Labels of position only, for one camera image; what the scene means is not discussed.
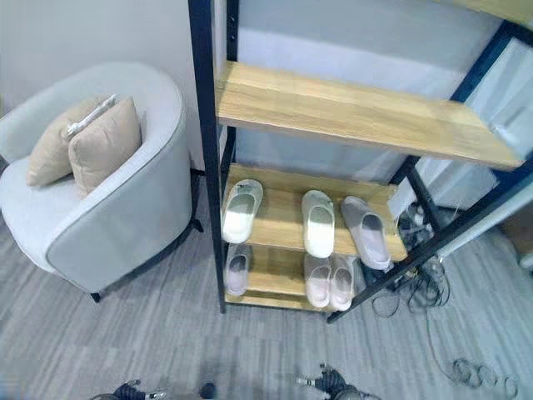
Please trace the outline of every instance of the wall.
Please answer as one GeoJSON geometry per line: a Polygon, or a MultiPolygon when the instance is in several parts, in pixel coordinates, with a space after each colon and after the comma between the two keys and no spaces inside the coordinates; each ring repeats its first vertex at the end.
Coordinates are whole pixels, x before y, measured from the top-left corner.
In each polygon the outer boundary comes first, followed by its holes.
{"type": "MultiPolygon", "coordinates": [[[[498,127],[495,134],[525,158],[533,149],[533,49],[511,40],[466,103],[489,127],[498,127]]],[[[444,163],[424,157],[416,165],[431,196],[442,206],[468,208],[497,184],[486,167],[455,161],[444,163]],[[441,172],[434,174],[442,167],[441,172]]],[[[405,184],[397,197],[401,201],[390,203],[395,214],[414,199],[405,184]]]]}
{"type": "Polygon", "coordinates": [[[192,166],[203,168],[187,0],[0,0],[0,54],[6,109],[97,63],[165,71],[187,105],[192,166]]]}
{"type": "MultiPolygon", "coordinates": [[[[500,24],[419,0],[241,1],[239,61],[449,98],[500,24]]],[[[241,162],[386,182],[404,155],[239,129],[241,162]]]]}

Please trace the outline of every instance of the shelf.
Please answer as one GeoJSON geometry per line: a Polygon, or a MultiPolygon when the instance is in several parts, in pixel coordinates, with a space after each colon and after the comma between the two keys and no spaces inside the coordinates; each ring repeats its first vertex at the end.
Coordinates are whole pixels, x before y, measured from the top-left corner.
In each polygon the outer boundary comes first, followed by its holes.
{"type": "Polygon", "coordinates": [[[335,203],[334,253],[355,255],[356,247],[342,220],[339,204],[348,195],[362,198],[383,219],[386,244],[395,261],[406,257],[406,248],[386,202],[395,186],[368,182],[351,182],[328,177],[312,177],[300,173],[280,172],[232,164],[227,179],[227,191],[242,179],[256,179],[263,185],[263,201],[254,220],[252,235],[247,243],[304,252],[301,198],[311,190],[322,190],[335,203]]]}
{"type": "Polygon", "coordinates": [[[305,297],[260,292],[246,292],[243,296],[238,297],[226,294],[226,301],[228,303],[233,304],[246,304],[249,306],[263,306],[275,308],[291,308],[296,310],[317,311],[321,313],[330,313],[331,311],[333,311],[328,307],[313,307],[305,297]]]}
{"type": "Polygon", "coordinates": [[[221,124],[511,170],[513,152],[464,104],[227,62],[221,124]]]}
{"type": "Polygon", "coordinates": [[[527,25],[533,21],[533,2],[531,0],[434,0],[452,3],[457,6],[482,11],[527,25]]]}
{"type": "Polygon", "coordinates": [[[305,296],[303,258],[303,252],[255,246],[252,268],[248,273],[248,290],[305,296]]]}
{"type": "Polygon", "coordinates": [[[303,252],[254,246],[248,273],[248,290],[243,296],[226,294],[226,301],[264,307],[330,312],[313,307],[306,298],[303,252]]]}

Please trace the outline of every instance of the gray carpet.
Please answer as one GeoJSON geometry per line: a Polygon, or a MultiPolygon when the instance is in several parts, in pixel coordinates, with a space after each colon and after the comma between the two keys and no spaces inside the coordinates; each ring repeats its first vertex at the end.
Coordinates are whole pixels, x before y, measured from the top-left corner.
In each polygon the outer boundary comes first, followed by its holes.
{"type": "MultiPolygon", "coordinates": [[[[105,293],[100,304],[34,267],[0,221],[0,374],[9,393],[31,399],[84,399],[131,378],[143,387],[191,393],[212,380],[220,398],[320,399],[292,384],[319,363],[384,399],[505,398],[501,386],[472,390],[446,380],[434,364],[423,316],[405,304],[379,319],[365,304],[334,325],[324,316],[228,306],[220,315],[201,185],[197,216],[207,232],[105,293]]],[[[450,303],[431,312],[437,357],[490,364],[533,398],[533,279],[511,245],[490,231],[446,259],[450,303]]]]}

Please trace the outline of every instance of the pillow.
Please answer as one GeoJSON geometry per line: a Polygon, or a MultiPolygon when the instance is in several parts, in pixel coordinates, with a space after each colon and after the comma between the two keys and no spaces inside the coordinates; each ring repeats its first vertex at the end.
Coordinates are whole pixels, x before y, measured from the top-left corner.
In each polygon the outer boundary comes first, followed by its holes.
{"type": "Polygon", "coordinates": [[[105,100],[105,97],[84,100],[69,108],[48,125],[30,155],[26,173],[26,183],[29,186],[47,185],[72,172],[68,161],[70,138],[67,136],[67,130],[73,123],[90,115],[105,100]]]}
{"type": "Polygon", "coordinates": [[[133,99],[128,97],[76,135],[68,157],[80,193],[87,196],[141,146],[133,99]]]}

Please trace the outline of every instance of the white slipper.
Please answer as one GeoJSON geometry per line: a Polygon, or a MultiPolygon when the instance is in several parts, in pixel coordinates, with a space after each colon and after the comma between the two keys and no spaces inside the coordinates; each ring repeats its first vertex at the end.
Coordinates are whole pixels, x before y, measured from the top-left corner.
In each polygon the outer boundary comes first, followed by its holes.
{"type": "Polygon", "coordinates": [[[323,192],[310,190],[301,200],[303,242],[306,252],[317,258],[327,258],[335,242],[333,202],[323,192]]]}
{"type": "Polygon", "coordinates": [[[263,186],[244,179],[232,187],[222,221],[222,237],[228,243],[243,243],[252,234],[253,220],[263,199],[263,186]]]}
{"type": "Polygon", "coordinates": [[[336,256],[332,259],[330,284],[330,305],[339,311],[346,311],[356,296],[353,287],[353,264],[347,257],[336,256]]]}
{"type": "Polygon", "coordinates": [[[361,260],[370,268],[387,269],[391,255],[386,248],[381,217],[366,202],[353,196],[342,201],[341,212],[361,260]]]}
{"type": "Polygon", "coordinates": [[[224,283],[233,296],[241,296],[248,289],[248,271],[252,263],[252,248],[245,244],[230,246],[227,251],[224,283]]]}
{"type": "Polygon", "coordinates": [[[331,266],[329,258],[304,258],[307,300],[312,306],[323,308],[330,303],[331,266]]]}

